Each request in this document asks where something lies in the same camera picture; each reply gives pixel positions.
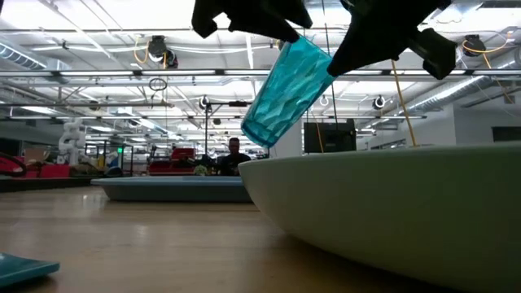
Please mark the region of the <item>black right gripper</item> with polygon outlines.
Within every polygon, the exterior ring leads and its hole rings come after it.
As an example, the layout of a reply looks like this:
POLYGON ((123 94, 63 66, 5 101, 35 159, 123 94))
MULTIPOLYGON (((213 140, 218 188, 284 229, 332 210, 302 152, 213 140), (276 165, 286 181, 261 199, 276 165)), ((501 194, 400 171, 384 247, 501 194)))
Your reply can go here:
POLYGON ((327 72, 338 77, 352 70, 397 57, 406 47, 423 59, 422 68, 437 80, 456 66, 458 44, 433 28, 417 31, 432 12, 452 0, 340 0, 351 14, 349 29, 327 72))

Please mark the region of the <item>teal faceted plastic cup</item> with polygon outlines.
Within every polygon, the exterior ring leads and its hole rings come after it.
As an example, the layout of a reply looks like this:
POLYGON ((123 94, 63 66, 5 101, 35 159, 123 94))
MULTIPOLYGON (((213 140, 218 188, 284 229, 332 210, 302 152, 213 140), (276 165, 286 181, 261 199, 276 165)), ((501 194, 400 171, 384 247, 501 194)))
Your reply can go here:
POLYGON ((243 118, 243 134, 258 146, 273 147, 331 86, 331 61, 306 37, 285 43, 243 118))

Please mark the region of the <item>pale green plate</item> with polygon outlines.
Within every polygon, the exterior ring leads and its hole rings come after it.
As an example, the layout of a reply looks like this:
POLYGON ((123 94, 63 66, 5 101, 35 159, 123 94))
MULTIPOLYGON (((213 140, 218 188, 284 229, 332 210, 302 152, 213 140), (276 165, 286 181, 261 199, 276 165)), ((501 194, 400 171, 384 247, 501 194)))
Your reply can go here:
POLYGON ((288 234, 454 289, 521 293, 521 143, 346 151, 239 165, 288 234))

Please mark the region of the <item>blue plastic tray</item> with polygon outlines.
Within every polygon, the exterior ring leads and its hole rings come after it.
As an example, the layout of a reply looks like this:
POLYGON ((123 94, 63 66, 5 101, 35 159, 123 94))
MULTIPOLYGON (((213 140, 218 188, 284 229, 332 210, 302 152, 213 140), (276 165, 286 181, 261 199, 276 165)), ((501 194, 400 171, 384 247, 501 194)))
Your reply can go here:
POLYGON ((113 177, 90 181, 114 201, 172 203, 251 203, 240 177, 113 177))

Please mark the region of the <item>black cabinet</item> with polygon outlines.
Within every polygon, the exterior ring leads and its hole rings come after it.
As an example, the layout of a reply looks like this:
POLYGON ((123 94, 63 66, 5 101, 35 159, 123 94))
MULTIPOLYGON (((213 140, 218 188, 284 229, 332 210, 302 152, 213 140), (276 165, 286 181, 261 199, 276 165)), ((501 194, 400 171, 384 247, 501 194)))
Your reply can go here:
POLYGON ((354 120, 345 122, 304 122, 304 152, 332 153, 355 151, 357 131, 354 120))

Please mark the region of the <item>red tool chest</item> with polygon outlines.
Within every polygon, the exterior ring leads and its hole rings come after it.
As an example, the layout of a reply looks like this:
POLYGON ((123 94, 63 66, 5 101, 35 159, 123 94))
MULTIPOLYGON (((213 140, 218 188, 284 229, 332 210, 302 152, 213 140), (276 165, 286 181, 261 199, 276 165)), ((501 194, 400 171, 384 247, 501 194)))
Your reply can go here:
POLYGON ((151 157, 147 167, 150 176, 185 176, 195 171, 195 149, 175 148, 170 156, 151 157))

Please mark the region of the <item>person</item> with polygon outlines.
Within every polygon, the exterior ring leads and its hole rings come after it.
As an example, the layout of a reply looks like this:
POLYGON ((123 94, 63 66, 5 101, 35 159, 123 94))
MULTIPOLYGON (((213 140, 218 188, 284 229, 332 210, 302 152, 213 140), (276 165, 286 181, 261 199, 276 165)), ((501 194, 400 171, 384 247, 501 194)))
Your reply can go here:
POLYGON ((251 157, 239 151, 240 140, 238 138, 231 138, 228 148, 230 153, 219 163, 219 174, 221 176, 238 176, 239 164, 250 161, 251 157))

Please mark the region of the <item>white robot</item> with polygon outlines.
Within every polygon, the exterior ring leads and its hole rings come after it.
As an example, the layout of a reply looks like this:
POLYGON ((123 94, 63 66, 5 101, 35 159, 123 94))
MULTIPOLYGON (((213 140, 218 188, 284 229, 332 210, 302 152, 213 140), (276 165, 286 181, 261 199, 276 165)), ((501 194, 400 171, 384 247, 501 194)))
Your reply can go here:
POLYGON ((76 165, 79 163, 80 149, 85 147, 85 132, 81 131, 82 125, 81 118, 71 118, 63 124, 57 164, 76 165))

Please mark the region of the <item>red bin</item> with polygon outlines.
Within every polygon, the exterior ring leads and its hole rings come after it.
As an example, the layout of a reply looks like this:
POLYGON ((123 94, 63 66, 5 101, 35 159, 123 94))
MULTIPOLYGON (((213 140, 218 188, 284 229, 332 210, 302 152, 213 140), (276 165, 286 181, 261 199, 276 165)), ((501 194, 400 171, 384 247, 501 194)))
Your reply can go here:
POLYGON ((25 163, 22 157, 0 152, 0 177, 14 178, 67 178, 70 167, 67 164, 45 162, 25 163))

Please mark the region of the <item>dark neighbouring table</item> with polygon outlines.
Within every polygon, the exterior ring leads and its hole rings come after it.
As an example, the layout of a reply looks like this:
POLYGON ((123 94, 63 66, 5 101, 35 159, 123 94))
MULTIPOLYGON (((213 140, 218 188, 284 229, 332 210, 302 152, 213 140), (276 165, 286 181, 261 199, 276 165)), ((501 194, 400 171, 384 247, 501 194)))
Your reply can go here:
POLYGON ((90 177, 67 178, 0 178, 0 194, 29 190, 50 190, 89 186, 90 177))

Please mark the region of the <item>silver ventilation duct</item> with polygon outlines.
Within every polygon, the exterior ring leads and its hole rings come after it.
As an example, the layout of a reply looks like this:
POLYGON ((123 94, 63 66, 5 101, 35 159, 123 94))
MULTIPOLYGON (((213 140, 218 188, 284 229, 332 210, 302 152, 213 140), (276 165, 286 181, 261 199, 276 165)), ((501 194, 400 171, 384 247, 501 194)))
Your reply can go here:
MULTIPOLYGON (((521 70, 521 46, 513 49, 492 61, 493 69, 521 70)), ((429 112, 435 108, 464 98, 477 92, 479 89, 486 89, 495 84, 494 76, 471 76, 455 83, 445 83, 433 90, 418 96, 415 100, 407 104, 409 112, 429 112)))

